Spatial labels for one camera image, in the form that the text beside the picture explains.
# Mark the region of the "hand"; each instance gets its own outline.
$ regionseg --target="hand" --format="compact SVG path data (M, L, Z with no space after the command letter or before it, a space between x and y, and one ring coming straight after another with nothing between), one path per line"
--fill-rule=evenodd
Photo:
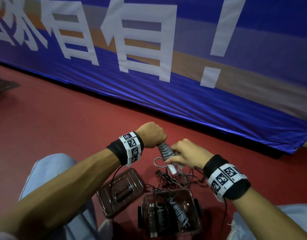
M165 163L181 163L187 165L191 169L194 169L195 166L203 169L206 163L214 156L206 149L194 144L188 139L178 141L176 144L172 145L171 149L181 153L181 155L170 157Z
M135 132L142 139L144 148L155 148L156 145L165 142L167 139L167 134L155 122L144 124Z

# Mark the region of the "red carpet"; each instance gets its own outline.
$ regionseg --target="red carpet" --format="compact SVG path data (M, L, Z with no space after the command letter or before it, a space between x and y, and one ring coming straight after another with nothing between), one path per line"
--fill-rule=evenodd
M252 186L272 203L307 203L307 148L301 148L293 156L274 160L2 66L0 76L21 84L0 97L0 214L17 202L37 160L53 153L66 153L81 161L104 149L125 132L136 130L149 121L165 129L169 144L188 138L214 154L221 154L246 174ZM153 159L158 155L157 149L146 149L141 160L133 165L144 181L152 185L158 184L153 165ZM201 206L212 213L211 230L203 238L219 239L224 205L216 201L208 188L193 185L191 190ZM96 198L94 202L98 224L101 224L103 213ZM128 239L141 237L137 228L140 202L138 199L115 218ZM226 222L231 222L234 211L229 203ZM222 238L229 231L227 225Z

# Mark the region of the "transparent plastic container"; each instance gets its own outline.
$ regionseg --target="transparent plastic container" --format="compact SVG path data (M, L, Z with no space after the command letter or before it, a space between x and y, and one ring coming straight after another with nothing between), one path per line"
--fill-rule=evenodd
M163 192L150 192L143 195L141 206L138 207L138 226L143 229L144 238L152 238L149 230L148 205L156 204L156 202L163 204L166 198L173 198L173 201L179 205L180 209L186 213L189 219L190 227L184 228L177 222L179 231L174 234L195 235L201 232L200 218L202 214L197 199L192 197L192 193L188 189L176 189ZM170 233L158 233L158 237L168 235L170 235Z
M110 185L111 180L97 191L103 214L108 219L122 212L145 191L145 183L133 168L127 169L114 178L111 195Z

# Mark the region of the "wrinkled banner fabric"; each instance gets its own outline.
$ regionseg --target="wrinkled banner fabric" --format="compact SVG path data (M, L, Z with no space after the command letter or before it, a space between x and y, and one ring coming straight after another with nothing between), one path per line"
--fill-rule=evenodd
M0 62L287 153L307 140L307 0L0 0Z

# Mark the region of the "wristband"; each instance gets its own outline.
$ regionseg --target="wristband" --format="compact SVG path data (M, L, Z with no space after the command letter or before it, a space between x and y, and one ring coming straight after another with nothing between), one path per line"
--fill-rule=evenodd
M121 165L130 166L141 157L144 144L140 136L132 131L107 146L119 159Z
M229 200L239 199L251 186L247 177L220 155L213 156L203 171L219 201L222 201L223 197Z

